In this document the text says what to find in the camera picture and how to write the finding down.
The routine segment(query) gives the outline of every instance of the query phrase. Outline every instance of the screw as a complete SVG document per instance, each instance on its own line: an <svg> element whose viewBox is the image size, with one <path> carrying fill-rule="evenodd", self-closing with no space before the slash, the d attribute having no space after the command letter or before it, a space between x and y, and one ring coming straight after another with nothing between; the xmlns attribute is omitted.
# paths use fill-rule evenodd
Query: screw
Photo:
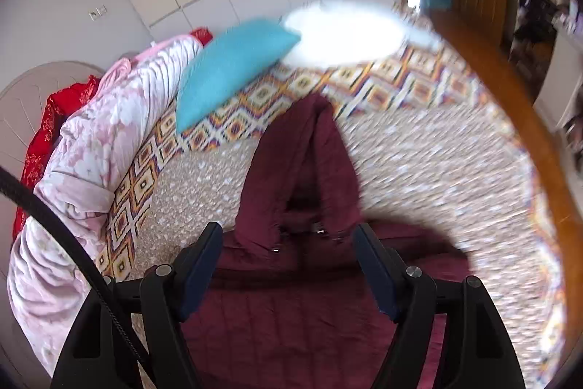
<svg viewBox="0 0 583 389"><path fill-rule="evenodd" d="M423 273L417 266L409 266L405 269L405 272L409 277L413 277L414 279L421 277L421 274Z"/></svg>
<svg viewBox="0 0 583 389"><path fill-rule="evenodd" d="M172 272L172 267L169 266L168 264L162 264L161 266L158 266L156 268L156 275L159 277L164 277L165 275L168 275L170 272Z"/></svg>
<svg viewBox="0 0 583 389"><path fill-rule="evenodd" d="M482 285L482 281L478 279L475 275L470 275L466 277L466 282L467 285L469 285L470 287L474 287L475 289Z"/></svg>

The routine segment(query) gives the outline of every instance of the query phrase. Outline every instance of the black cable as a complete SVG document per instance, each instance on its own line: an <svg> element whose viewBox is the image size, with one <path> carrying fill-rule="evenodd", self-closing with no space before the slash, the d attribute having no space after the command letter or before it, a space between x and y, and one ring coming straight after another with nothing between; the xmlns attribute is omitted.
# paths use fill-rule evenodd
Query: black cable
<svg viewBox="0 0 583 389"><path fill-rule="evenodd" d="M103 276L99 273L95 264L81 247L75 236L71 234L65 224L39 197L34 195L33 192L28 190L15 176L4 170L3 167L0 167L0 192L36 219L56 242L65 249L65 252L71 257L99 297L101 304L109 312L111 320L130 351L142 365L144 371L154 381L150 355L133 330L129 319L123 313L113 293L107 287Z"/></svg>

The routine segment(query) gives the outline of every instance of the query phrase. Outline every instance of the headboard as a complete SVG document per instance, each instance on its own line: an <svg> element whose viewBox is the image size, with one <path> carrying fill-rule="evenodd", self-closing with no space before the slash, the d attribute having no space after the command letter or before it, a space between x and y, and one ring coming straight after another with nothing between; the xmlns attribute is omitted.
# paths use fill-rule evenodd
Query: headboard
<svg viewBox="0 0 583 389"><path fill-rule="evenodd" d="M20 178L26 149L40 127L48 96L75 82L86 82L91 74L100 77L102 73L82 63L46 63L23 73L5 88L0 93L0 165ZM8 367L6 371L17 384L48 387L48 375L28 346L7 298L6 276L15 213L16 206L0 196L0 345L16 367L17 371Z"/></svg>

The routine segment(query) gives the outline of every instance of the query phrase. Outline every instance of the maroon jacket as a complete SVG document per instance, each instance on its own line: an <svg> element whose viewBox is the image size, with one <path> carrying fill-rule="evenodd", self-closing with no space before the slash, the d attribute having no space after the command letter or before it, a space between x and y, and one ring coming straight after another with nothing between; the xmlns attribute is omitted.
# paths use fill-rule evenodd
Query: maroon jacket
<svg viewBox="0 0 583 389"><path fill-rule="evenodd" d="M235 230L200 310L182 330L206 389L368 389L395 325L379 312L349 233L363 221L332 105L313 94L273 121L247 174ZM435 278L467 260L436 233L369 221ZM420 387L431 387L445 321L434 323Z"/></svg>

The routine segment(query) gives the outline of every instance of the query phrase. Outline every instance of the turquoise pillow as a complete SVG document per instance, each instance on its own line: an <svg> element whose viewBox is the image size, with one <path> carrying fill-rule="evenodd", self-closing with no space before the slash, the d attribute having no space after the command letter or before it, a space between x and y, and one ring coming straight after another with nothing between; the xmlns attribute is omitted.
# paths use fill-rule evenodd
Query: turquoise pillow
<svg viewBox="0 0 583 389"><path fill-rule="evenodd" d="M176 127L183 132L217 109L300 41L267 19L254 19L219 35L183 72Z"/></svg>

